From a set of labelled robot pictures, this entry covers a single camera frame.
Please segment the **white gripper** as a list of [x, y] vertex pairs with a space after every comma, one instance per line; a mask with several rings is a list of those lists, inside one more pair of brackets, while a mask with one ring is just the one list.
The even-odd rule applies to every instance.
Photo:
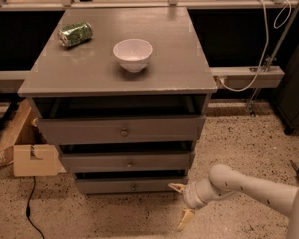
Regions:
[[181, 219], [177, 226], [177, 230], [182, 231], [194, 218], [194, 210], [205, 207], [213, 199], [212, 185], [208, 179], [203, 179], [198, 182], [193, 181], [187, 186], [181, 183], [170, 183], [168, 186], [178, 193], [183, 193], [184, 203], [189, 207], [182, 209]]

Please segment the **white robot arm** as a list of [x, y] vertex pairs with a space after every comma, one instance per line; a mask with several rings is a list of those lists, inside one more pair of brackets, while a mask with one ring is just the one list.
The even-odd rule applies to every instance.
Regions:
[[168, 186], [183, 196], [186, 205], [178, 223], [179, 231], [209, 202], [242, 193], [286, 216], [289, 219], [286, 239], [299, 239], [299, 187], [248, 176], [224, 164], [215, 165], [203, 180]]

